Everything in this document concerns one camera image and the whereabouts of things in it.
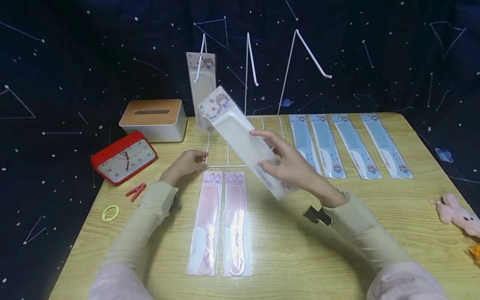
white tissue box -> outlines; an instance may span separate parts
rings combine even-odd
[[[187,116],[180,99],[135,100],[128,104],[119,126],[126,133],[140,131],[149,142],[181,142]]]

red clothespin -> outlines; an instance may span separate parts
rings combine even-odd
[[[139,186],[137,186],[136,188],[134,188],[133,190],[131,190],[130,192],[126,193],[125,196],[128,197],[131,194],[135,193],[135,195],[130,199],[130,202],[133,203],[135,201],[135,199],[137,199],[137,197],[140,196],[140,194],[144,191],[144,189],[146,187],[147,187],[147,185],[145,183],[142,183]]]

pink plush toy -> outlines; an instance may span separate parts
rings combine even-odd
[[[430,203],[437,205],[438,216],[442,223],[453,222],[464,229],[468,235],[480,238],[480,219],[474,213],[462,208],[454,195],[445,194]]]

comb teeth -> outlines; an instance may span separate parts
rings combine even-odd
[[[359,144],[357,143],[358,135],[353,130],[351,124],[337,124],[337,128],[342,132],[345,143],[350,150],[359,148]]]
[[[325,128],[324,125],[315,123],[313,124],[313,129],[317,134],[318,146],[320,148],[330,148],[330,136],[328,135],[328,132],[327,132],[329,128],[327,129]]]
[[[210,224],[215,215],[215,192],[213,186],[203,186],[200,192],[200,203],[198,205],[197,223]]]
[[[293,124],[293,131],[295,133],[295,144],[298,148],[307,146],[307,133],[303,124]]]
[[[388,148],[388,141],[384,133],[382,132],[382,125],[378,123],[375,123],[375,124],[367,123],[366,125],[370,130],[370,132],[372,133],[372,137],[377,143],[377,146],[379,148]]]
[[[216,125],[216,127],[217,131],[247,166],[256,165],[265,158],[263,152],[260,150],[262,148],[262,145],[259,144],[260,141],[250,135],[250,133],[238,123],[235,117],[228,116],[223,122]]]
[[[228,201],[225,206],[225,223],[232,225],[235,221],[238,222],[238,216],[243,210],[242,187],[237,185],[227,185],[226,193]]]

beige sleeve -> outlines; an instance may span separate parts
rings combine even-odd
[[[377,222],[357,196],[342,193],[347,198],[346,204],[336,208],[324,206],[323,210],[332,218],[335,231],[352,242],[376,272],[392,264],[412,261],[407,251]]]
[[[136,271],[148,239],[168,216],[177,192],[177,188],[167,183],[161,181],[152,183],[100,268],[111,264],[122,264]]]

